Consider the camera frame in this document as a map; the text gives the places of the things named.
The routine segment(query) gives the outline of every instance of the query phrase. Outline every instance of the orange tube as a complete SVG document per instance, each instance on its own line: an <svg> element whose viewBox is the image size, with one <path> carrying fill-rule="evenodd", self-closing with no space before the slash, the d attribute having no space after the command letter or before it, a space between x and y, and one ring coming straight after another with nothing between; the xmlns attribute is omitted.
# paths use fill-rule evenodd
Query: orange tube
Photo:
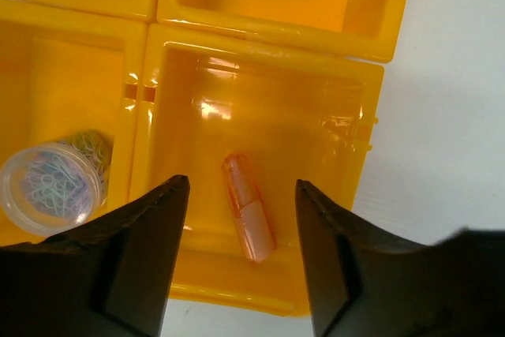
<svg viewBox="0 0 505 337"><path fill-rule="evenodd" d="M262 262L276 244L249 163L243 155L231 154L222 169L244 254L251 261Z"/></svg>

